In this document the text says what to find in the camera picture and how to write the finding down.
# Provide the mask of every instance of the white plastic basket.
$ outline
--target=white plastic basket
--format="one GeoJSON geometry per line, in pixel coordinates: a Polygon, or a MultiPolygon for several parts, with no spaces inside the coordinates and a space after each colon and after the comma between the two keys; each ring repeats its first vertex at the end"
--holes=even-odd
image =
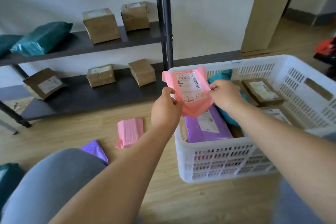
{"type": "MultiPolygon", "coordinates": [[[[196,69],[200,65],[174,67],[169,72],[196,69]]],[[[306,131],[323,136],[335,131],[336,82],[290,55],[204,64],[207,76],[234,69],[232,80],[267,78],[285,99],[283,107],[306,131]],[[333,97],[326,100],[305,84],[310,78],[333,97]]],[[[187,143],[180,127],[175,131],[178,169],[188,183],[230,179],[277,172],[275,166],[248,137],[187,143]]]]}

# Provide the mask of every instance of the black shelf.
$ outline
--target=black shelf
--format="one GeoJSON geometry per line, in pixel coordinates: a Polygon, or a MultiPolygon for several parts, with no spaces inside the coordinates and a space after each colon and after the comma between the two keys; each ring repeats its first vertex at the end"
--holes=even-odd
{"type": "Polygon", "coordinates": [[[162,71],[156,71],[156,82],[139,87],[130,69],[115,71],[116,82],[91,88],[86,75],[63,78],[68,86],[46,100],[33,99],[23,111],[24,121],[87,112],[123,104],[157,99],[162,88],[162,71]]]}
{"type": "Polygon", "coordinates": [[[66,56],[79,55],[84,53],[101,52],[139,46],[145,44],[162,43],[167,40],[159,22],[150,22],[150,29],[130,31],[126,33],[124,26],[119,27],[120,39],[92,44],[86,31],[79,31],[69,34],[50,53],[41,56],[24,57],[20,53],[10,53],[0,59],[0,66],[15,65],[37,60],[54,59],[66,56]]]}

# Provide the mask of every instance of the person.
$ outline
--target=person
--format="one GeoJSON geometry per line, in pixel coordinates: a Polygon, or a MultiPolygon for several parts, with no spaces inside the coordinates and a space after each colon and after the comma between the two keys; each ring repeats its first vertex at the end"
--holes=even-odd
{"type": "MultiPolygon", "coordinates": [[[[289,205],[278,207],[274,223],[334,223],[336,146],[250,105],[230,81],[217,80],[210,88],[216,105],[241,125],[298,195],[284,192],[280,205],[286,197],[289,205]]],[[[152,108],[152,128],[110,165],[79,149],[39,162],[10,197],[2,223],[134,223],[180,120],[182,103],[170,94],[173,89],[162,90],[152,108]]]]}

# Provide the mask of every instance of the dark green package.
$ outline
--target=dark green package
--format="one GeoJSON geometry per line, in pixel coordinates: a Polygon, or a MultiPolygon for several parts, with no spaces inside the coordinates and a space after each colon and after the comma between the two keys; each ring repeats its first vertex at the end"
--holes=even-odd
{"type": "Polygon", "coordinates": [[[25,172],[17,163],[0,166],[0,212],[24,175],[25,172]]]}
{"type": "Polygon", "coordinates": [[[72,23],[47,23],[24,36],[10,50],[26,57],[46,54],[70,33],[71,28],[72,23]]]}
{"type": "Polygon", "coordinates": [[[0,58],[9,53],[11,47],[22,37],[23,35],[0,35],[0,58]]]}

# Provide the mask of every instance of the purple package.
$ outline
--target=purple package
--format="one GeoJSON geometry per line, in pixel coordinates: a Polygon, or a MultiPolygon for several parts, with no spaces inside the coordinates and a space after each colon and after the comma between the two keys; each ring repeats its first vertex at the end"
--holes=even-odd
{"type": "Polygon", "coordinates": [[[83,146],[82,150],[92,155],[95,155],[96,157],[102,159],[106,163],[109,162],[103,149],[100,147],[99,143],[96,140],[92,141],[91,143],[88,143],[86,146],[83,146]]]}
{"type": "Polygon", "coordinates": [[[190,143],[233,138],[214,105],[197,118],[185,116],[184,120],[188,131],[187,139],[190,143]]]}

